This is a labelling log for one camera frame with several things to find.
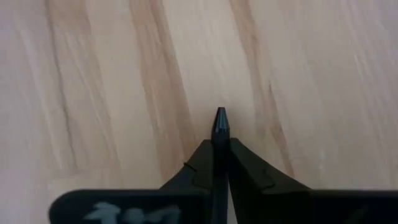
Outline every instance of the wood grain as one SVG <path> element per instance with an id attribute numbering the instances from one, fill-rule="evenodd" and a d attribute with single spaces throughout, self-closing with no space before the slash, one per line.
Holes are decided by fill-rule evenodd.
<path id="1" fill-rule="evenodd" d="M 398 188 L 397 15 L 376 0 L 1 1 L 0 223 L 48 223 L 72 189 L 161 186 L 218 106 L 310 187 Z"/>

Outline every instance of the pointed tip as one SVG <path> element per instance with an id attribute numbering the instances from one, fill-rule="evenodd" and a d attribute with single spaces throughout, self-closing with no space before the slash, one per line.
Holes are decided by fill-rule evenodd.
<path id="1" fill-rule="evenodd" d="M 226 110 L 224 107 L 219 107 L 217 109 L 216 118 L 213 123 L 214 133 L 228 133 L 229 132 L 229 123 L 228 118 L 226 116 Z"/>

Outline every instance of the light wood table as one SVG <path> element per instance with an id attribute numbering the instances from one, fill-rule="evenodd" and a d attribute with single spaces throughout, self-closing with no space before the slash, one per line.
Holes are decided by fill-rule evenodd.
<path id="1" fill-rule="evenodd" d="M 314 188 L 398 187 L 398 1 L 2 0 L 0 223 L 157 188 L 232 135 Z"/>

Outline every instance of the wooden surface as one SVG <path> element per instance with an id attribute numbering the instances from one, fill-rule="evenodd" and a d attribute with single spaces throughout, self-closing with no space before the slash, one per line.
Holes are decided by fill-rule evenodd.
<path id="1" fill-rule="evenodd" d="M 0 223 L 156 188 L 218 106 L 310 187 L 398 188 L 394 0 L 2 0 Z"/>

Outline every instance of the black pen tip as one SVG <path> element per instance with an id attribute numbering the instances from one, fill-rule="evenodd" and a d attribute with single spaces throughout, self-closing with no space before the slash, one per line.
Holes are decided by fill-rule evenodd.
<path id="1" fill-rule="evenodd" d="M 216 118 L 213 123 L 213 133 L 228 133 L 229 132 L 229 123 L 228 118 L 226 116 L 226 110 L 224 107 L 219 107 L 217 109 Z"/>

